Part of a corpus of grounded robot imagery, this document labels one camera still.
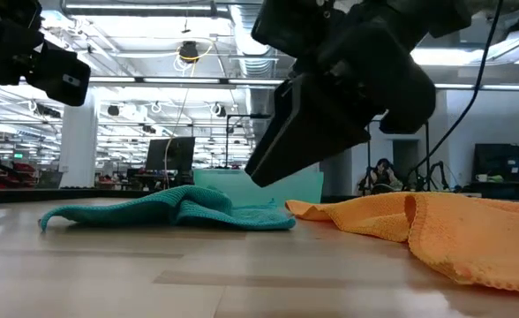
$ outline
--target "ceiling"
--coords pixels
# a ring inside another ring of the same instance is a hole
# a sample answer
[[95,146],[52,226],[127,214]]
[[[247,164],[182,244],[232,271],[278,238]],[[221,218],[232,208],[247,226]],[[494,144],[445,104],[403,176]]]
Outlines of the ceiling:
[[[211,14],[209,2],[202,1],[197,4],[160,1],[151,8],[132,1],[75,0],[64,2],[62,10],[59,1],[41,2],[44,7],[42,32],[46,39],[77,52],[79,59],[91,66],[93,77],[107,78],[105,85],[94,84],[90,88],[101,101],[99,165],[107,161],[142,163],[149,140],[172,134],[198,137],[196,158],[199,163],[224,164],[226,118],[215,115],[218,106],[229,115],[273,111],[268,108],[270,91],[266,89],[238,85],[138,87],[133,83],[119,86],[112,84],[115,77],[282,79],[294,62],[277,50],[249,42],[249,20],[253,22],[253,13],[257,13],[259,6],[233,4],[258,4],[257,0],[216,1],[216,14]],[[519,14],[511,14],[503,19],[503,27],[519,18]],[[460,41],[456,43],[482,38],[470,35],[474,33],[486,37],[485,16],[476,16],[474,21],[472,29],[458,33]],[[196,64],[180,62],[177,52],[186,41],[197,43],[201,58]],[[489,59],[485,82],[519,83],[519,64],[515,64],[519,60],[518,42],[500,44],[503,53]],[[425,39],[420,49],[413,57],[435,82],[471,83],[475,80],[475,65],[481,51],[455,46],[453,34],[439,41]],[[430,59],[430,52],[422,49],[435,50],[437,62]],[[451,54],[450,58],[438,58],[445,53]],[[446,60],[452,63],[438,62]],[[61,117],[69,107],[50,100],[42,91],[28,85],[0,87],[0,155],[8,157],[11,151],[27,151],[30,159],[38,163],[57,160],[62,120],[37,115],[34,108],[38,104],[56,110]],[[120,109],[118,116],[109,115],[110,106]],[[237,118],[230,121],[234,132],[229,137],[229,159],[245,163],[266,122],[249,118],[237,121]],[[140,123],[152,126],[156,132],[144,132],[142,126],[137,125]]]

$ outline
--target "computer screen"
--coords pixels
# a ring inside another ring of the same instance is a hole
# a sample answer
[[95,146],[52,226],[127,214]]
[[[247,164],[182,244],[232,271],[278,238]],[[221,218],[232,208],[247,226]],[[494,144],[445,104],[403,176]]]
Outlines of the computer screen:
[[[165,162],[163,160],[168,142],[169,139],[150,140],[150,146],[147,150],[146,170],[164,170]],[[191,170],[194,149],[194,137],[174,138],[168,150],[168,170]]]

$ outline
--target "teal towel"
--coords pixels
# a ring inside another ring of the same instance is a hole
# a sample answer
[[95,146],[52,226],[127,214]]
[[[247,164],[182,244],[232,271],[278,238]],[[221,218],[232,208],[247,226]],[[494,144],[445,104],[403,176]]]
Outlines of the teal towel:
[[108,207],[63,206],[46,213],[39,221],[43,231],[52,216],[95,226],[136,224],[201,224],[203,219],[232,224],[245,230],[287,230],[295,225],[275,204],[232,207],[223,193],[184,185]]

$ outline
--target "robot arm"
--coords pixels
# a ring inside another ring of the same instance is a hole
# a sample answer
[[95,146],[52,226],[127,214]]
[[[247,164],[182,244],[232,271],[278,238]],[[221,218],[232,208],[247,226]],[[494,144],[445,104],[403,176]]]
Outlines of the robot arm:
[[415,133],[435,108],[434,84],[410,57],[428,33],[470,25],[463,0],[265,0],[252,37],[297,58],[275,90],[275,115],[246,172],[267,186],[384,133]]

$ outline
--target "white column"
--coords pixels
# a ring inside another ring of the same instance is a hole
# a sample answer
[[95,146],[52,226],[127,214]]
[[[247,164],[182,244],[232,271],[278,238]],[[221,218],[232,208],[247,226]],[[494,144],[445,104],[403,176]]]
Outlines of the white column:
[[80,107],[66,106],[59,170],[63,186],[94,186],[99,101],[89,90]]

